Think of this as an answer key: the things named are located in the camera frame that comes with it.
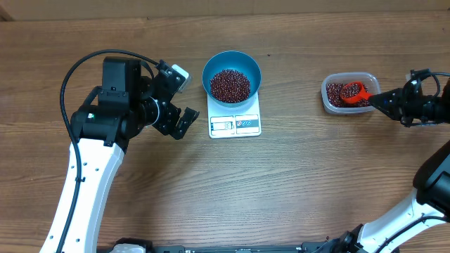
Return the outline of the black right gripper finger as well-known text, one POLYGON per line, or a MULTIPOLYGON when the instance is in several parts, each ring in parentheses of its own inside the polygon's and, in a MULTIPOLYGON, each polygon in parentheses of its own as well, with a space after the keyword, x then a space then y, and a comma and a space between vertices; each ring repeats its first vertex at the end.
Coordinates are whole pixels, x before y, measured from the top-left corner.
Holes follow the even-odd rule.
POLYGON ((393 89, 376 95, 372 95, 368 98, 368 102, 371 105, 390 105, 396 103, 403 93, 402 88, 393 89))
POLYGON ((388 100, 370 100, 369 103, 392 120, 401 120, 400 107, 388 100))

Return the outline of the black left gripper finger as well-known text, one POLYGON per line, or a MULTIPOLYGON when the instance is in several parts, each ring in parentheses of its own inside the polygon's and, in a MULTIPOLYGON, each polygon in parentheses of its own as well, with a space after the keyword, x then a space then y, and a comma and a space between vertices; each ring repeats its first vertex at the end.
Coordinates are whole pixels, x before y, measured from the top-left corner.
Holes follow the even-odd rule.
POLYGON ((155 87, 153 98, 160 102, 170 102, 179 85, 176 81, 176 72, 165 61, 160 62, 155 66, 158 70, 158 74, 153 79, 153 85, 155 87))
POLYGON ((183 115, 175 124, 174 130, 170 134, 171 137, 173 137, 175 140, 182 139, 188 131, 190 125, 192 125, 192 123, 197 120, 199 115, 200 113, 198 111, 186 107, 183 115))

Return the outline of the red measuring scoop blue handle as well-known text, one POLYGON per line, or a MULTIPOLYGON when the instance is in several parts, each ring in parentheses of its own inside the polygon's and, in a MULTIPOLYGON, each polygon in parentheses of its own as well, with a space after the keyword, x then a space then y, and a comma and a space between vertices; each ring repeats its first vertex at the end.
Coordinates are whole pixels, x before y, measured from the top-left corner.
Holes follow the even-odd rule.
POLYGON ((340 98, 346 104, 356 104, 368 100, 373 94, 366 90, 363 82, 350 82, 345 84, 340 92, 340 98))

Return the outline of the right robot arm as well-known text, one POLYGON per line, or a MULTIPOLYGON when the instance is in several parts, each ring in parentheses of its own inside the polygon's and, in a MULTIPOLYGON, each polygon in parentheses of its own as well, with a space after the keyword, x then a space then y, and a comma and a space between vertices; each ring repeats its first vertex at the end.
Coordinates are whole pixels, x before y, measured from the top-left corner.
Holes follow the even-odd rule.
MULTIPOLYGON (((405 127, 449 122, 449 87, 422 93, 423 78, 371 97, 379 111, 405 127)), ((413 190, 390 211, 345 232, 332 252, 397 252, 399 246, 433 226, 449 222, 449 144, 428 158, 413 178, 413 190)))

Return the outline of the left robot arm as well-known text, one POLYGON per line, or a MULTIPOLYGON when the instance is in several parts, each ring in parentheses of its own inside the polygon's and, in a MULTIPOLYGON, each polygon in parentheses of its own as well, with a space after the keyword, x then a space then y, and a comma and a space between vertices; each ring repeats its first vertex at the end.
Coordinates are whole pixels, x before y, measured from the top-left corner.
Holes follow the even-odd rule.
POLYGON ((102 84, 63 121, 67 176, 42 252, 96 252, 105 204, 129 142, 145 127, 179 140, 199 113, 172 104, 191 75, 178 65, 132 53, 106 57, 102 84))

